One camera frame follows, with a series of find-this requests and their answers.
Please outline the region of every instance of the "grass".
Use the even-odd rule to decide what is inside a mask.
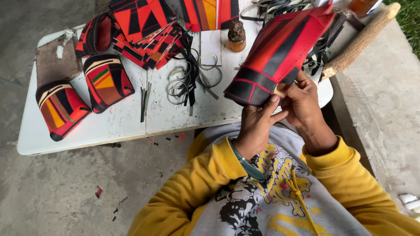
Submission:
[[[413,48],[413,53],[420,59],[420,0],[383,0],[389,5],[397,1],[401,9],[396,20]]]

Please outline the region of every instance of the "green stripe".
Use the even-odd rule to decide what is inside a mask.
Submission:
[[[63,110],[63,112],[64,112],[64,114],[67,116],[67,118],[71,121],[71,122],[73,122],[73,123],[75,123],[75,121],[74,120],[72,120],[72,119],[70,119],[70,117],[67,115],[67,112],[61,107],[61,104],[58,102],[58,100],[57,100],[57,97],[55,96],[55,95],[53,95],[53,97],[55,98],[55,100],[57,101],[57,104],[60,106],[60,108],[61,108],[61,110]]]
[[[97,81],[101,76],[103,76],[105,73],[108,72],[108,68],[106,68],[104,71],[102,71],[99,75],[97,75],[93,80],[92,83],[94,83],[95,81]]]

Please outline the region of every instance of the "hand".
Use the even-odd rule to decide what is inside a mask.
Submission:
[[[271,115],[278,107],[279,96],[272,95],[263,108],[246,106],[242,110],[241,131],[232,143],[241,156],[250,160],[267,146],[270,127],[285,118],[288,111]]]
[[[317,86],[303,71],[299,72],[296,81],[291,85],[280,84],[280,91],[287,96],[281,109],[288,111],[287,122],[296,127],[310,154],[327,154],[336,148],[338,139],[322,116]]]

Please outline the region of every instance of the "white table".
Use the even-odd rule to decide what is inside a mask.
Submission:
[[[249,4],[250,0],[239,1],[240,11],[245,9]],[[181,12],[179,8],[175,8],[174,11],[177,15]],[[136,92],[126,99],[114,104],[101,114],[92,113],[88,115],[62,141],[55,142],[49,136],[47,125],[45,124],[35,100],[37,71],[36,64],[34,63],[17,145],[19,154],[45,154],[239,122],[242,107],[235,102],[224,98],[223,91],[237,73],[234,68],[239,67],[239,65],[245,61],[249,50],[261,29],[261,25],[258,22],[242,21],[247,36],[247,46],[241,53],[231,52],[227,47],[228,30],[222,30],[222,66],[220,69],[223,74],[223,80],[218,86],[211,89],[219,96],[219,99],[214,99],[208,92],[204,93],[203,88],[197,83],[197,88],[195,90],[196,103],[193,106],[192,116],[189,116],[189,103],[187,103],[186,107],[182,105],[173,105],[166,97],[165,88],[168,84],[167,77],[174,67],[186,66],[184,60],[171,60],[160,70],[145,71],[124,56],[121,56],[124,68],[127,71]],[[83,25],[75,27],[78,36],[80,36],[82,29]],[[64,31],[61,31],[43,37],[39,41],[38,47],[58,38],[63,33]],[[193,33],[192,36],[194,37],[192,47],[200,51],[199,33]],[[111,48],[108,51],[117,53]],[[204,73],[210,82],[219,78],[219,71],[216,69],[204,71]],[[140,123],[140,87],[145,88],[148,81],[152,83],[152,91],[150,93],[145,122]],[[89,94],[83,73],[72,80],[71,85],[85,103],[90,106]],[[323,81],[318,86],[320,107],[325,106],[331,100],[332,96],[333,89],[330,81]]]

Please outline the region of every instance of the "watch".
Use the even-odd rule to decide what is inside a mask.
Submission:
[[[247,172],[247,174],[259,181],[265,180],[264,174],[261,173],[261,171],[257,170],[256,168],[254,168],[251,164],[248,163],[248,161],[245,158],[241,156],[241,154],[239,154],[239,152],[236,150],[236,148],[232,144],[232,140],[234,139],[228,139],[228,140],[229,140],[229,144],[231,145],[233,152],[235,153],[235,156],[237,157],[239,163],[241,163],[242,167]]]

